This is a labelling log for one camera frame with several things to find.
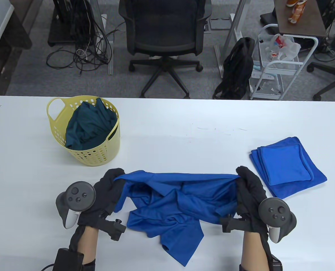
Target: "bottle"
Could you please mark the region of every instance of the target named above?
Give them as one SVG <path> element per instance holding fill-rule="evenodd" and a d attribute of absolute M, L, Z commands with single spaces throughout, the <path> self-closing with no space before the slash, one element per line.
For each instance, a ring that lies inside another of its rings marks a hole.
<path fill-rule="evenodd" d="M 288 18 L 288 21 L 295 25 L 297 22 L 299 22 L 300 18 L 302 17 L 303 15 L 303 12 L 304 12 L 304 8 L 305 8 L 305 5 L 307 3 L 307 0 L 299 0 L 293 10 L 292 10 L 292 15 Z"/>
<path fill-rule="evenodd" d="M 295 6 L 295 4 L 298 2 L 299 0 L 288 0 L 287 2 L 286 2 L 286 6 L 287 7 L 292 7 L 292 6 Z"/>

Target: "basket hole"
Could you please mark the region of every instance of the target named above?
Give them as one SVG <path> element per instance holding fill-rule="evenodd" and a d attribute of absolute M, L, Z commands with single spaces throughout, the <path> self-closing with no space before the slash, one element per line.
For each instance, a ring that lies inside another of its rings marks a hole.
<path fill-rule="evenodd" d="M 59 98 L 55 99 L 50 105 L 49 105 L 49 116 L 55 120 L 57 119 L 58 115 L 61 113 L 61 111 L 65 108 L 64 102 Z"/>

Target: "chair base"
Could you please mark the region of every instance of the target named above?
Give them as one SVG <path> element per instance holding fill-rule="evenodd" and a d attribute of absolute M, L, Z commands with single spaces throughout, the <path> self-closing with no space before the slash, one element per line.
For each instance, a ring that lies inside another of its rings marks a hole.
<path fill-rule="evenodd" d="M 189 91 L 181 81 L 179 76 L 176 74 L 174 67 L 183 67 L 183 66 L 196 66 L 198 72 L 203 70 L 203 67 L 200 65 L 200 61 L 197 60 L 180 60 L 173 59 L 168 56 L 163 56 L 160 59 L 143 59 L 143 60 L 130 60 L 129 71 L 135 71 L 134 64 L 136 65 L 146 65 L 146 66 L 157 66 L 157 70 L 151 76 L 150 80 L 144 86 L 141 91 L 140 98 L 145 98 L 145 93 L 152 86 L 155 80 L 159 77 L 162 72 L 170 73 L 171 77 L 178 83 L 181 89 L 185 92 L 184 99 L 189 99 Z"/>
<path fill-rule="evenodd" d="M 330 67 L 324 64 L 312 62 L 307 66 L 307 72 L 311 73 L 314 71 L 314 68 L 317 68 L 319 70 L 328 72 L 332 75 L 335 75 L 335 67 Z M 327 91 L 331 90 L 332 88 L 335 88 L 335 81 L 331 84 L 327 85 L 325 88 L 322 88 L 319 92 L 314 94 L 313 101 L 321 101 L 322 100 L 322 94 L 326 93 Z"/>

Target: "black glove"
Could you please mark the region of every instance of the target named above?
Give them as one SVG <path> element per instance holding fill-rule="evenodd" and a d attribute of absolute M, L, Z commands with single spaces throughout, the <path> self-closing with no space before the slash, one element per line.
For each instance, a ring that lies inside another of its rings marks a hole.
<path fill-rule="evenodd" d="M 240 176 L 235 180 L 238 203 L 236 213 L 243 220 L 249 222 L 250 227 L 245 230 L 260 234 L 261 243 L 268 258 L 269 269 L 272 271 L 273 256 L 268 244 L 268 227 L 259 216 L 259 204 L 266 199 L 265 190 L 259 177 L 247 167 L 238 167 L 236 173 Z"/>
<path fill-rule="evenodd" d="M 125 174 L 121 168 L 109 169 L 99 182 L 95 183 L 96 199 L 94 204 L 80 214 L 77 224 L 98 228 L 99 218 L 105 219 L 110 215 L 119 201 L 125 180 L 114 179 Z"/>

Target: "basket handle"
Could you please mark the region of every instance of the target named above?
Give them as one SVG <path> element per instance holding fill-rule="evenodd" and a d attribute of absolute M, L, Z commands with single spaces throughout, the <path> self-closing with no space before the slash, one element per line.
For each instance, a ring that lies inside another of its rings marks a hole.
<path fill-rule="evenodd" d="M 56 117 L 56 119 L 53 119 L 51 116 L 50 116 L 50 114 L 49 114 L 49 107 L 50 107 L 50 105 L 51 105 L 51 103 L 53 102 L 53 101 L 55 101 L 55 100 L 57 100 L 57 99 L 60 99 L 61 101 L 63 101 L 63 103 L 65 104 L 65 107 L 66 107 L 66 98 L 60 98 L 60 97 L 56 97 L 56 98 L 53 98 L 51 101 L 49 101 L 49 103 L 47 104 L 47 107 L 46 107 L 46 112 L 47 112 L 47 116 L 48 116 L 48 118 L 49 118 L 49 120 L 50 121 L 54 121 L 54 120 L 56 120 L 58 117 L 59 117 L 59 115 L 61 114 L 61 112 L 62 112 L 62 110 L 64 109 L 62 109 L 61 110 L 61 112 L 58 114 L 58 116 Z"/>

